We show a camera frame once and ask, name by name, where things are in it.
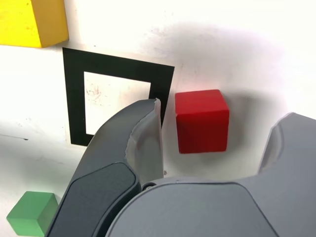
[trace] white surface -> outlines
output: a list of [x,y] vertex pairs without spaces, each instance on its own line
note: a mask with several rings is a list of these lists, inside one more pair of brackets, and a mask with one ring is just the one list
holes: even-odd
[[[65,0],[71,46],[179,63],[163,127],[167,176],[255,174],[270,127],[294,111],[316,118],[316,34],[310,0]],[[174,93],[218,88],[231,107],[229,150],[179,155]],[[67,141],[59,46],[0,46],[0,230],[27,190],[62,196],[84,148]]]
[[86,133],[98,129],[126,106],[148,99],[150,83],[84,72]]

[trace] black square marker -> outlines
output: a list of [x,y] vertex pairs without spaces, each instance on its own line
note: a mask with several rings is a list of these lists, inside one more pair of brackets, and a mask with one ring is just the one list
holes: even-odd
[[161,101],[163,122],[174,67],[135,59],[63,48],[70,139],[87,146],[93,135],[86,133],[84,72],[150,82],[149,99]]

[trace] yellow block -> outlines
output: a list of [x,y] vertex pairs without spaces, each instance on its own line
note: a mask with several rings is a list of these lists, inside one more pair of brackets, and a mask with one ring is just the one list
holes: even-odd
[[0,44],[44,48],[68,37],[64,0],[0,0]]

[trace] white square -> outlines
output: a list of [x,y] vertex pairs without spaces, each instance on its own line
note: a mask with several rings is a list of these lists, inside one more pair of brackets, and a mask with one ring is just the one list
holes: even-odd
[[148,99],[149,82],[84,72],[85,130],[94,135],[118,111]]

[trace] green cube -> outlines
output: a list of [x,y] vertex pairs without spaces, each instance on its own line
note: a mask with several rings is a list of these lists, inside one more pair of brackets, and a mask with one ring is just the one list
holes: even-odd
[[27,191],[6,219],[19,236],[44,236],[58,207],[52,193]]

